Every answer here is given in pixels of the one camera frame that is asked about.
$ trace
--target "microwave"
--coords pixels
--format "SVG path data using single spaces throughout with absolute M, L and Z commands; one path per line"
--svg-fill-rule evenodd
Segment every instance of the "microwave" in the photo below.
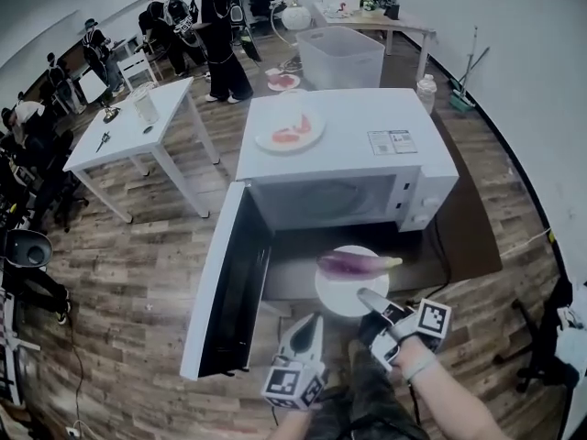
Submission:
M 295 152 L 260 147 L 260 136 L 300 110 L 324 121 L 314 143 Z M 383 254 L 393 231 L 423 230 L 458 177 L 411 89 L 254 99 L 201 274 L 181 375 L 197 380 L 245 369 L 261 298 L 312 298 L 320 253 L 356 244 Z

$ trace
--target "microwave label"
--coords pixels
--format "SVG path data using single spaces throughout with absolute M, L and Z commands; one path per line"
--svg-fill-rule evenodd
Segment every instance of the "microwave label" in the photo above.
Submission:
M 412 136 L 407 130 L 378 130 L 367 132 L 374 155 L 417 153 Z

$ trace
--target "microwave door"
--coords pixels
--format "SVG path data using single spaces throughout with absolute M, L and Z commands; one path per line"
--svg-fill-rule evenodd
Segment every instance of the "microwave door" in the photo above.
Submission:
M 230 184 L 195 297 L 180 374 L 190 380 L 249 364 L 271 231 L 242 182 Z

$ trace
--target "purple eggplant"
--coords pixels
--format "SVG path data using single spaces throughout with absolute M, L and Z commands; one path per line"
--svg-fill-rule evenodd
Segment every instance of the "purple eggplant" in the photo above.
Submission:
M 320 271 L 329 279 L 337 281 L 374 279 L 402 262 L 400 258 L 362 256 L 346 251 L 329 251 L 317 260 Z

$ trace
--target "plastic bottle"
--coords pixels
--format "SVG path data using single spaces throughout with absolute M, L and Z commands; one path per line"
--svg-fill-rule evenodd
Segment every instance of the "plastic bottle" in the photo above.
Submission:
M 437 84 L 434 77 L 427 73 L 424 78 L 418 82 L 416 94 L 424 105 L 426 112 L 432 114 L 434 108 L 434 98 L 437 92 Z

